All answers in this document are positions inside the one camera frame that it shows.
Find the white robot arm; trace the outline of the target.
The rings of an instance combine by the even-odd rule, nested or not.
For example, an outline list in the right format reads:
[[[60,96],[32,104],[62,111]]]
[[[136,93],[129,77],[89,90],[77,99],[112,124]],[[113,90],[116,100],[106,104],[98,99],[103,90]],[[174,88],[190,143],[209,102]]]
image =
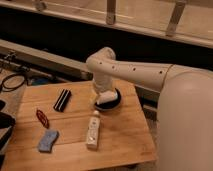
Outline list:
[[[97,89],[117,77],[160,94],[157,171],[213,171],[213,71],[117,61],[108,47],[86,65]]]

